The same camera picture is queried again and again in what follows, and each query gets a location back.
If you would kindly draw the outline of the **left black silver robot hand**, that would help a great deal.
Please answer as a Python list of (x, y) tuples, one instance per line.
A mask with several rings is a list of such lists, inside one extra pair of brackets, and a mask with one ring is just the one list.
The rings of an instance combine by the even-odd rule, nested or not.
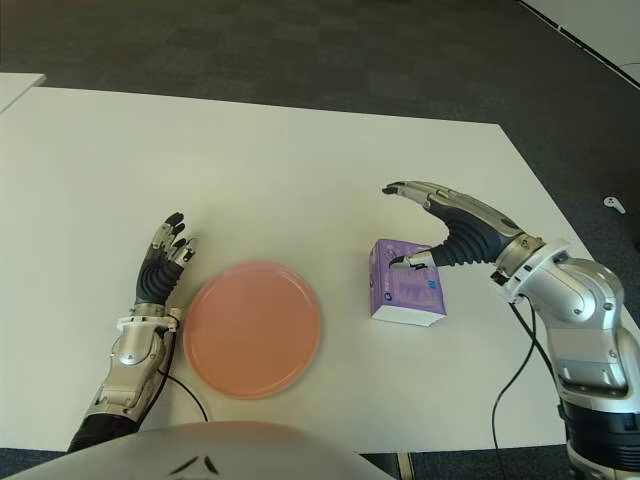
[(156, 230), (138, 272), (135, 305), (166, 304), (198, 249), (195, 238), (181, 237), (184, 229), (184, 214), (175, 212)]

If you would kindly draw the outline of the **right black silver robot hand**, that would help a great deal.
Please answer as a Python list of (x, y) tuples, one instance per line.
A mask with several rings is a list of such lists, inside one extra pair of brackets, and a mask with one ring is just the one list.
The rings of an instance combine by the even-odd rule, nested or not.
[(447, 238), (439, 245), (394, 258), (396, 271), (472, 263), (493, 263), (524, 231), (505, 214), (469, 195), (448, 187), (421, 181), (398, 181), (382, 189), (419, 204), (444, 222)]

